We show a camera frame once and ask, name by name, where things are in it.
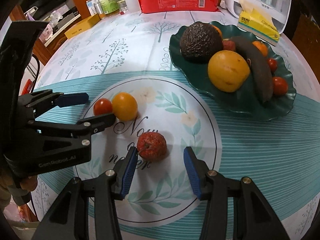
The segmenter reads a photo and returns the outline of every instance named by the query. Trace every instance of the cherry tomato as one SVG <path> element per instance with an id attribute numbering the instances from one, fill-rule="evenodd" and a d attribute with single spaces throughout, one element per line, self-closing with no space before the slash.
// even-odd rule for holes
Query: cherry tomato
<path id="1" fill-rule="evenodd" d="M 273 77 L 273 94 L 283 96 L 288 92 L 288 83 L 282 77 Z"/>
<path id="2" fill-rule="evenodd" d="M 107 114 L 112 112 L 112 103 L 106 98 L 100 98 L 93 106 L 93 114 Z"/>
<path id="3" fill-rule="evenodd" d="M 268 58 L 267 62 L 268 62 L 268 65 L 270 67 L 271 72 L 272 73 L 276 72 L 276 70 L 278 68 L 278 62 L 273 58 Z"/>

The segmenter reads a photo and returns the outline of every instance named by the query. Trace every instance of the yellow box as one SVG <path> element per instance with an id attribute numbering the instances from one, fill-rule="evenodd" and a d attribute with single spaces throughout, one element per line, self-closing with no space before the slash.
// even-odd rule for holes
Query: yellow box
<path id="1" fill-rule="evenodd" d="M 82 21 L 72 26 L 69 30 L 65 32 L 65 35 L 68 39 L 71 39 L 72 37 L 78 35 L 79 33 L 83 33 L 86 30 L 89 30 L 90 28 L 95 26 L 98 21 L 100 21 L 98 14 L 89 16 L 88 18 L 83 19 Z"/>

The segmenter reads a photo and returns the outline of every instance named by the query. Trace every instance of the metal screw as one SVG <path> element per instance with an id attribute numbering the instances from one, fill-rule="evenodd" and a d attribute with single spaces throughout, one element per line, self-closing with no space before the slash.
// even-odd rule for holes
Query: metal screw
<path id="1" fill-rule="evenodd" d="M 72 183 L 73 183 L 73 184 L 77 184 L 79 181 L 80 181 L 79 178 L 73 178 Z"/>
<path id="2" fill-rule="evenodd" d="M 218 174 L 215 170 L 209 170 L 207 173 L 209 176 L 216 176 Z"/>
<path id="3" fill-rule="evenodd" d="M 248 178 L 248 177 L 244 177 L 244 178 L 242 179 L 242 181 L 243 181 L 245 184 L 250 184 L 252 180 L 251 180 L 250 178 Z"/>
<path id="4" fill-rule="evenodd" d="M 107 170 L 106 171 L 106 175 L 108 176 L 108 177 L 111 177 L 111 176 L 113 176 L 115 174 L 115 171 L 114 170 Z"/>
<path id="5" fill-rule="evenodd" d="M 83 146 L 88 146 L 88 145 L 90 145 L 90 141 L 89 140 L 87 140 L 87 139 L 85 139 L 85 140 L 82 140 L 82 145 Z"/>

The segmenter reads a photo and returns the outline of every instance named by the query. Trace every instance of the glass bottle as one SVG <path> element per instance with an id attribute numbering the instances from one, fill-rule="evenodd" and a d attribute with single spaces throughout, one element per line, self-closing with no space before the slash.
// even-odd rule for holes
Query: glass bottle
<path id="1" fill-rule="evenodd" d="M 116 0 L 99 0 L 106 16 L 118 14 L 119 7 Z"/>

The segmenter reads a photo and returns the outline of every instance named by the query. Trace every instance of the scalloped green plate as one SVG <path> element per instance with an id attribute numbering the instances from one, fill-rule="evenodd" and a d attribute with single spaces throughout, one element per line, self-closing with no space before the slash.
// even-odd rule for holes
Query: scalloped green plate
<path id="1" fill-rule="evenodd" d="M 233 36 L 243 36 L 250 41 L 258 41 L 253 33 L 241 31 L 235 25 L 222 25 L 219 22 L 210 22 L 209 24 L 217 26 L 222 31 L 224 39 Z M 283 77 L 288 82 L 289 90 L 286 95 L 282 97 L 273 96 L 269 102 L 262 105 L 254 92 L 251 74 L 239 90 L 233 93 L 226 93 L 217 89 L 210 82 L 207 73 L 208 64 L 195 64 L 183 58 L 180 52 L 180 39 L 186 28 L 186 26 L 182 26 L 177 34 L 171 36 L 169 52 L 173 65 L 183 72 L 195 90 L 211 96 L 223 108 L 229 111 L 240 113 L 262 122 L 285 116 L 291 111 L 297 93 L 293 87 L 292 73 L 285 67 L 283 58 L 275 54 L 268 43 L 265 42 L 269 50 L 268 57 L 274 58 L 278 62 L 275 76 Z"/>

